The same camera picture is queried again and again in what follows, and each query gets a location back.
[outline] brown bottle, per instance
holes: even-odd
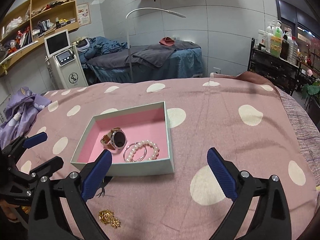
[[[283,58],[283,59],[287,60],[288,59],[288,55],[289,55],[289,42],[288,42],[288,36],[285,34],[283,36],[280,58]]]

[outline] logo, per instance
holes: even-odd
[[[77,73],[74,73],[74,72],[73,72],[73,73],[71,73],[70,76],[69,76],[69,82],[70,82],[71,84],[77,83],[78,79],[79,79],[79,77],[78,77],[78,74],[77,74]]]

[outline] polka dot bedsheet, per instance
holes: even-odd
[[[255,177],[279,176],[290,209],[292,239],[303,232],[315,213],[315,171],[300,151],[283,95],[254,73],[137,84],[102,83],[50,91],[45,96],[52,103],[37,115],[28,136],[45,131],[48,140],[27,150],[18,168],[29,173],[60,156],[64,166],[53,179],[76,171],[70,160],[92,116],[166,102],[175,173],[116,177],[105,187],[104,197],[87,202],[110,239],[209,239],[232,204],[207,165],[211,147]],[[257,202],[254,198],[237,237],[246,233]],[[81,237],[66,201],[62,204],[73,233]],[[122,222],[120,228],[99,221],[98,212],[105,209],[115,213]]]

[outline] metal screw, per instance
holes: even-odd
[[[241,171],[241,176],[242,177],[244,177],[244,178],[247,178],[247,177],[249,177],[249,172],[247,172],[247,171]]]
[[[76,177],[78,177],[78,173],[77,172],[73,172],[70,174],[70,178],[75,179]]]
[[[273,181],[279,181],[279,177],[277,175],[272,175],[271,179]]]
[[[47,181],[47,179],[48,179],[48,177],[47,177],[47,176],[43,176],[43,177],[40,179],[40,181],[41,181],[41,182],[46,182],[46,181]]]

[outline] purple cloth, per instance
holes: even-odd
[[[28,87],[19,89],[4,111],[7,122],[0,126],[1,148],[25,134],[35,121],[36,115],[50,103],[49,99],[32,93]]]

